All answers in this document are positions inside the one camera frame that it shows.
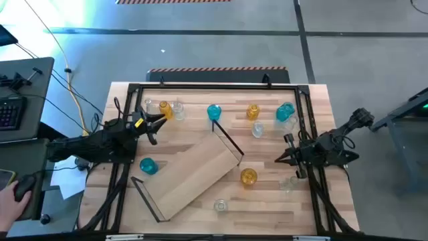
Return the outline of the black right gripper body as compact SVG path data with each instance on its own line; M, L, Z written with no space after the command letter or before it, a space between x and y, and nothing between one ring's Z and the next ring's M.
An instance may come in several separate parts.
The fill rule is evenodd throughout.
M299 145L300 145L299 147L296 147L294 145L293 134L289 133L284 135L284 139L286 143L289 145L287 149L291 149L295 151L294 157L295 157L295 160L298 162L298 164L296 165L297 167L296 176L299 179L309 178L310 176L308 175L309 172L307 170L307 164L306 164L307 160L305 160L304 154L303 154L304 148L306 148L310 144L309 140L311 140L311 138L308 136L308 133L298 134Z

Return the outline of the amber ribbed glass vase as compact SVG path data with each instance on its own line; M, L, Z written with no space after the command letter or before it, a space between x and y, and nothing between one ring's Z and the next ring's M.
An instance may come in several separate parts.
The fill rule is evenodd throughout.
M166 119L173 118L173 111L171 105L167 101L161 101L158 105L158 108L160 112L165 115Z
M254 121L258 118L259 112L260 107L257 104L250 104L246 111L247 118L251 121Z

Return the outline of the clear conical glass bottle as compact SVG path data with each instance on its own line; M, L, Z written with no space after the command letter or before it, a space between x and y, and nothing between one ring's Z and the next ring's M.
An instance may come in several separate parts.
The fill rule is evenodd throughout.
M146 98L144 100L144 104L146 107L146 112L148 114L157 114L158 113L158 108L156 107L156 105L154 104L154 102L150 98Z

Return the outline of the tall clear ribbed glass vase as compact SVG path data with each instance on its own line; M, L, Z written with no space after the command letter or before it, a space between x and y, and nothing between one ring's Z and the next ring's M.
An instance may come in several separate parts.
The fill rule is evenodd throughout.
M184 106L181 102L175 101L172 105L172 110L174 112L175 118L179 121L185 119L185 112L184 112Z

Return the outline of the clear smooth glass carafe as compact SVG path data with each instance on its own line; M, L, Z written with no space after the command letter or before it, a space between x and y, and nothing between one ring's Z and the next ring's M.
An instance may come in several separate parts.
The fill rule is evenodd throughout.
M284 134L292 133L298 124L299 118L293 114L286 121L279 123L279 128Z

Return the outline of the teal lattice-pattern glass vase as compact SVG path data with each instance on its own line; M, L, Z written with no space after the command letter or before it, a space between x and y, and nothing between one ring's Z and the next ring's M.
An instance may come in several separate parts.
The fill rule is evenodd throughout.
M139 167L141 171L145 172L148 175L154 175L158 172L158 165L156 162L150 158L146 157L140 161Z

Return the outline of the amber diamond-pattern glass jar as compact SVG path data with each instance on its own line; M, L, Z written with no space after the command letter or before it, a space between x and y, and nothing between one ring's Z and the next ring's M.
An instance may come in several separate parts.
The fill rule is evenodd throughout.
M252 168L246 168L240 173L240 181L244 185L253 185L257 182L257 172Z

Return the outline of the wide teal faceted glass vase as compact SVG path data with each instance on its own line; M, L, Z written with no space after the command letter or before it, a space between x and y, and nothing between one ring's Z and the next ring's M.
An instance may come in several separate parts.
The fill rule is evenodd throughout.
M295 113L295 107L291 102L284 102L276 110L276 120L286 122Z

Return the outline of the small clear ribbed glass vase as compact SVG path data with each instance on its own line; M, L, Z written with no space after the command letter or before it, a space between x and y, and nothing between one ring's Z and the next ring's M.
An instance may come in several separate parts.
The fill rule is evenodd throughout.
M255 121L253 123L251 132L252 132L252 135L255 138L258 138L258 139L261 138L261 136L263 135L263 132L264 132L264 125L263 125L263 123L261 123L259 121Z

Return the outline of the black metal stand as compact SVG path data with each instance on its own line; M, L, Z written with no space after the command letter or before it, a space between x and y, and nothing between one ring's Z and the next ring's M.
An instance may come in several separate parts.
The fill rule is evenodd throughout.
M402 162L407 181L399 194L428 193L428 87L394 109L370 130L386 127Z

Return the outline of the black keyboard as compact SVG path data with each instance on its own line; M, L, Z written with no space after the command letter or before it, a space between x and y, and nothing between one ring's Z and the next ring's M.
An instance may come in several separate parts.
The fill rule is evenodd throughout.
M18 130L26 106L27 98L24 96L0 98L0 131Z

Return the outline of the phone with yellow case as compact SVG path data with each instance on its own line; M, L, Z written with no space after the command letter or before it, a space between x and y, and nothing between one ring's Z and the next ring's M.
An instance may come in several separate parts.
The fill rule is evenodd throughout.
M10 185L16 176L16 172L0 169L0 191Z

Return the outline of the person's hand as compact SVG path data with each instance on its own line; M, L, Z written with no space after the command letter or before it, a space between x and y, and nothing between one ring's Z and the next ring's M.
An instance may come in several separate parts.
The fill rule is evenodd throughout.
M16 219L23 213L31 197L27 191L21 201L15 200L15 187L18 181L13 181L0 191L0 233L8 233Z

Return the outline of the black tablet device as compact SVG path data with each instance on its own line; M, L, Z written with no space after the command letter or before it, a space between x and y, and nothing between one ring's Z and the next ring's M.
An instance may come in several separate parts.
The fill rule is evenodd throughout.
M18 44L18 40L0 24L0 47Z

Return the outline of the black aluminium table frame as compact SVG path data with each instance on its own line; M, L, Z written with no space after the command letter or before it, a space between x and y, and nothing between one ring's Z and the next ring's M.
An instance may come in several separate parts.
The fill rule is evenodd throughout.
M135 186L128 183L124 193L119 230L123 233L163 234L315 234L316 218L327 230L338 230L338 224L327 213L322 203L313 204L307 180L299 181L290 193L280 189L280 182L293 176L292 166L275 163L286 148L283 132L275 122L276 109L284 102L293 103L303 115L303 126L311 135L333 129L336 124L324 84L210 84L114 82L110 87L104 115L115 117L114 99L130 99L154 103L163 100L182 102L184 120L170 120L158 133L158 143L151 145L146 137L138 140L136 158L130 166L130 176L141 180L146 175L139 162L150 157L161 167L173 163L179 154L190 149L211 129L207 107L218 104L222 113L221 126L244 152L239 167L232 169L218 182L203 192L171 221L154 220ZM246 115L250 104L260 107L256 120ZM261 138L252 135L255 121L264 125ZM244 185L240 173L246 168L257 172L257 182ZM216 199L227 202L226 212L216 212Z

